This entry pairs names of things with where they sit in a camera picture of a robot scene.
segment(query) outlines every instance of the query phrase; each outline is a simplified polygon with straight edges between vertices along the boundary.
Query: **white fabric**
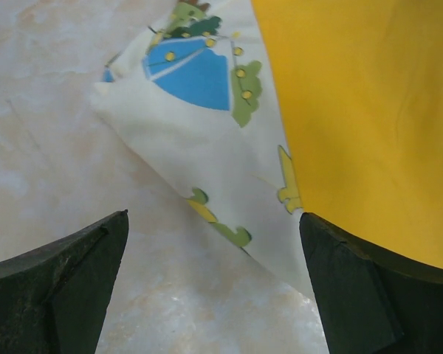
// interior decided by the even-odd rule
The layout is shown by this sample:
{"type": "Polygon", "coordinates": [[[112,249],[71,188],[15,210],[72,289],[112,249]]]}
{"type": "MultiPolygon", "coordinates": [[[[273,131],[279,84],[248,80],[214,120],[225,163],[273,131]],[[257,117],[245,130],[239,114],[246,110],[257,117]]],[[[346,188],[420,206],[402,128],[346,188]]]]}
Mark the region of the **white fabric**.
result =
{"type": "MultiPolygon", "coordinates": [[[[215,0],[210,5],[207,17],[221,18],[218,34],[234,38],[216,37],[216,45],[210,48],[226,57],[227,74],[236,65],[246,66],[254,60],[262,64],[258,74],[262,86],[259,107],[244,127],[236,122],[231,111],[187,103],[154,82],[143,67],[155,36],[149,29],[109,65],[115,81],[95,84],[92,106],[182,197],[190,198],[193,188],[203,190],[208,196],[206,207],[219,223],[233,231],[243,227],[250,233],[252,240],[244,249],[254,259],[313,298],[299,234],[301,209],[290,214],[278,200],[278,191],[286,186],[279,146],[287,153],[288,148],[253,9],[249,0],[215,0]],[[231,43],[241,47],[243,54],[231,55],[231,43]]],[[[167,25],[164,18],[152,28],[160,30],[167,25]]],[[[188,43],[201,38],[167,39],[166,43],[188,43]]],[[[186,64],[178,65],[175,70],[186,64]]],[[[230,110],[233,105],[230,94],[230,110]]]]}

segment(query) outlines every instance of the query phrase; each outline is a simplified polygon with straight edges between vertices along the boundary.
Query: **marble surface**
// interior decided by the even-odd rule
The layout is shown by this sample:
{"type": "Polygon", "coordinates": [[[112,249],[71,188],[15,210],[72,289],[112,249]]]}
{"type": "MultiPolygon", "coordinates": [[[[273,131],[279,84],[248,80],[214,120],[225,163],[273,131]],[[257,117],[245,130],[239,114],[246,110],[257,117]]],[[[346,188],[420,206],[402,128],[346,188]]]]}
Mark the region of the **marble surface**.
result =
{"type": "Polygon", "coordinates": [[[327,353],[314,304],[214,232],[89,109],[171,0],[0,1],[0,260],[129,209],[97,353],[327,353]]]}

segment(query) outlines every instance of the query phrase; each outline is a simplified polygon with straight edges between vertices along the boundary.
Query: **folded cloth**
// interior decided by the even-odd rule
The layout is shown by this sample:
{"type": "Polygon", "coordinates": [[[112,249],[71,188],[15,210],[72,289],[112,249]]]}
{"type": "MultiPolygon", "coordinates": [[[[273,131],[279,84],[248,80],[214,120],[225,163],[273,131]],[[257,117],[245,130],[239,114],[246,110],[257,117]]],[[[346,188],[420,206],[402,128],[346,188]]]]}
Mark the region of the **folded cloth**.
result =
{"type": "Polygon", "coordinates": [[[92,106],[219,234],[313,299],[301,198],[250,0],[179,0],[110,60],[92,106]]]}

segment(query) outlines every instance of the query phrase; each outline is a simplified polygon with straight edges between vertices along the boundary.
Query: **fabric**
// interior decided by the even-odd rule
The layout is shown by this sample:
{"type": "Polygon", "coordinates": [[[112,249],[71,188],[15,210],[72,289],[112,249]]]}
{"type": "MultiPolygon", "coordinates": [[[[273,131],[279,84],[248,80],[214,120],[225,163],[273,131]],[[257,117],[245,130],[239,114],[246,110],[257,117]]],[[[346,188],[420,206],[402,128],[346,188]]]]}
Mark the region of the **fabric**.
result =
{"type": "Polygon", "coordinates": [[[443,268],[443,0],[253,0],[304,208],[443,268]]]}
{"type": "Polygon", "coordinates": [[[94,110],[223,237],[306,296],[302,213],[249,0],[181,0],[110,60],[94,110]]]}

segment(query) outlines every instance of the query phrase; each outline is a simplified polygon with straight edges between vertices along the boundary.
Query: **cartoon print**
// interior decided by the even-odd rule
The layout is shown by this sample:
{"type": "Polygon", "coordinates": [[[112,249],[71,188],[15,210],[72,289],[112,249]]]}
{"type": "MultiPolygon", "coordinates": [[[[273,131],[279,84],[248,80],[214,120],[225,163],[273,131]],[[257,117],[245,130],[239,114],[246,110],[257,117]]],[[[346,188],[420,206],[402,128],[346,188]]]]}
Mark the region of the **cartoon print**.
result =
{"type": "Polygon", "coordinates": [[[216,231],[225,236],[229,241],[238,247],[245,247],[251,242],[251,234],[244,227],[237,227],[236,232],[233,232],[228,226],[219,223],[216,216],[206,207],[208,203],[207,194],[199,189],[192,189],[193,196],[187,199],[187,202],[212,225],[216,231]]]}
{"type": "Polygon", "coordinates": [[[278,200],[285,205],[287,211],[292,214],[296,209],[302,208],[300,193],[295,183],[294,166],[289,154],[282,146],[278,146],[279,159],[281,160],[282,173],[286,186],[278,190],[278,200]]]}
{"type": "Polygon", "coordinates": [[[261,62],[239,62],[244,50],[236,46],[239,32],[220,35],[219,17],[207,17],[209,4],[179,0],[170,24],[154,37],[142,61],[146,77],[169,94],[200,107],[231,111],[233,119],[246,126],[258,109],[262,87],[261,62]],[[214,48],[229,43],[229,52],[218,55],[214,48]]]}

